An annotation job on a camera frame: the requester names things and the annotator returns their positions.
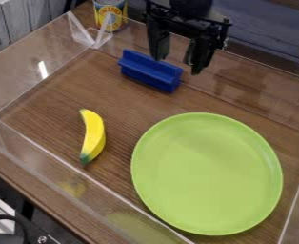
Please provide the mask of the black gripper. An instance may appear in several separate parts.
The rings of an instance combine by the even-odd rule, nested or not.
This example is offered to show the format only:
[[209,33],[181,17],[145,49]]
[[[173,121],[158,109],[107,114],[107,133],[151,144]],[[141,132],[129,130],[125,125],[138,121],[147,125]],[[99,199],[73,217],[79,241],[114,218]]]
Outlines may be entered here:
[[149,54],[156,61],[170,51],[170,33],[192,39],[182,58],[190,74],[209,65],[214,49],[225,47],[230,18],[213,6],[213,0],[145,0]]

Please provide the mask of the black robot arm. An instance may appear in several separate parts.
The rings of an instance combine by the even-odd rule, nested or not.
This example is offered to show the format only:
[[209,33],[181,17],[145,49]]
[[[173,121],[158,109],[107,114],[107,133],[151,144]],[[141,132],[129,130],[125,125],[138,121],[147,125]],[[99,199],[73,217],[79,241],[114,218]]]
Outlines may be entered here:
[[213,54],[226,46],[230,19],[216,12],[213,0],[145,0],[149,55],[161,61],[170,53],[172,34],[189,39],[182,63],[198,75]]

